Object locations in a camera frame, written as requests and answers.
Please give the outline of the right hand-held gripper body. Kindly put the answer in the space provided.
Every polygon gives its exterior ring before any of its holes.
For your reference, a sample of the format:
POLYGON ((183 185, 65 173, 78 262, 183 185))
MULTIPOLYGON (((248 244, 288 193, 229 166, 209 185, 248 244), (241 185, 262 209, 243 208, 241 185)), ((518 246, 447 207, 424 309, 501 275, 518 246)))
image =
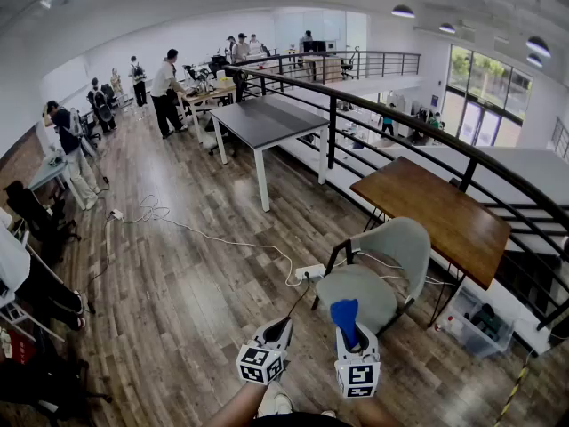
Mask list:
POLYGON ((379 383, 381 363, 378 352, 341 351, 334 362, 341 395, 345 399, 370 398, 379 383))

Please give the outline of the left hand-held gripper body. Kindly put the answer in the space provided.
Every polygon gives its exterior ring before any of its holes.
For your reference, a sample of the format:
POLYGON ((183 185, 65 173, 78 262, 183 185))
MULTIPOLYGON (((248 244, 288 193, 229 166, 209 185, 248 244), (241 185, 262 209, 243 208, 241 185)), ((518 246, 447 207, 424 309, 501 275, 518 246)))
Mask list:
POLYGON ((287 349, 291 340, 244 344, 236 358, 236 369, 246 383, 269 385, 278 380, 289 364, 287 349))

